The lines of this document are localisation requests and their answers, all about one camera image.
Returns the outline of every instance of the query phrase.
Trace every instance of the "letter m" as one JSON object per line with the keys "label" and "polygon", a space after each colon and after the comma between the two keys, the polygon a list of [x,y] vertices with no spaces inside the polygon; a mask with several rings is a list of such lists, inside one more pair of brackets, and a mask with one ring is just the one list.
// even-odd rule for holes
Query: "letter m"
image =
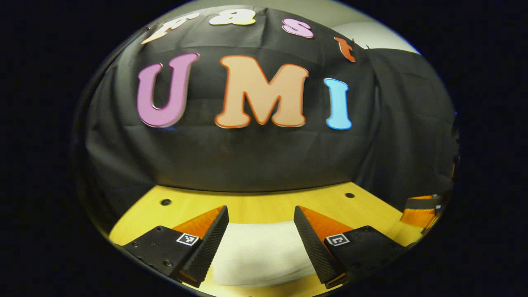
{"label": "letter m", "polygon": [[222,128],[242,128],[251,118],[244,112],[247,99],[257,122],[268,122],[274,107],[277,112],[272,121],[281,127],[300,127],[303,116],[303,88],[308,71],[303,67],[284,64],[268,82],[258,62],[245,55],[228,55],[220,59],[228,69],[224,107],[215,123]]}

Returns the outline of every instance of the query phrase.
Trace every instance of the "black fabric backdrop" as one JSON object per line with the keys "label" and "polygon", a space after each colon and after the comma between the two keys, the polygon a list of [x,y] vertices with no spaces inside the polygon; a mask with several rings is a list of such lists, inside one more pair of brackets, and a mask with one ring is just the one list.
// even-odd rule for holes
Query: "black fabric backdrop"
{"label": "black fabric backdrop", "polygon": [[[255,24],[217,25],[219,12],[254,10]],[[197,11],[164,37],[141,45],[164,22],[148,25],[106,69],[86,121],[89,165],[108,201],[115,222],[150,187],[226,192],[270,192],[354,181],[402,210],[407,198],[450,190],[451,133],[455,111],[442,82],[420,55],[389,49],[364,50],[341,34],[303,17],[254,6],[224,6]],[[306,22],[306,39],[284,31],[282,20]],[[355,63],[341,54],[334,37],[353,45]],[[155,63],[197,52],[192,64],[183,117],[170,128],[141,122],[136,95],[138,73]],[[244,128],[222,129],[226,55],[256,58],[268,80],[287,63],[308,70],[304,83],[302,127],[279,127],[253,119]],[[168,100],[172,70],[162,69],[154,89],[155,106]],[[348,116],[353,126],[339,131],[326,125],[330,116],[324,78],[345,82]],[[246,113],[252,115],[246,102]]]}

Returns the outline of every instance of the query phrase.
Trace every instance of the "letter i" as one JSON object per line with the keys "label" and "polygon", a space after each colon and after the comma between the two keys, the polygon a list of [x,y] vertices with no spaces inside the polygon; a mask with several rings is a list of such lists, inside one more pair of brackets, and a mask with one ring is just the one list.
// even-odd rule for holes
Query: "letter i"
{"label": "letter i", "polygon": [[330,117],[326,120],[326,125],[336,130],[347,130],[352,127],[352,122],[348,119],[348,109],[346,106],[346,83],[333,78],[325,78],[325,85],[330,89]]}

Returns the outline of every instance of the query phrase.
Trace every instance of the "white object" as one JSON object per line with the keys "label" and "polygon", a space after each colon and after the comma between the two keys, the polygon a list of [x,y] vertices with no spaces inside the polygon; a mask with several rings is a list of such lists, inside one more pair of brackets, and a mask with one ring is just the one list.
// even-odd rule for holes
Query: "white object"
{"label": "white object", "polygon": [[211,264],[218,285],[263,287],[315,274],[294,222],[232,224]]}

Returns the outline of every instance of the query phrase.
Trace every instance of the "letter u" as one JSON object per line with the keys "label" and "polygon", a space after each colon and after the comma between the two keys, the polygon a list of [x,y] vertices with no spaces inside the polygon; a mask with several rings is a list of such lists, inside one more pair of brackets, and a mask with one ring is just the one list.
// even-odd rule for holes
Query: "letter u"
{"label": "letter u", "polygon": [[163,65],[148,66],[138,74],[137,111],[143,123],[151,127],[163,128],[174,125],[180,120],[187,102],[191,64],[199,57],[198,53],[187,53],[179,55],[168,63],[173,71],[168,103],[163,108],[155,107],[153,102],[154,83]]}

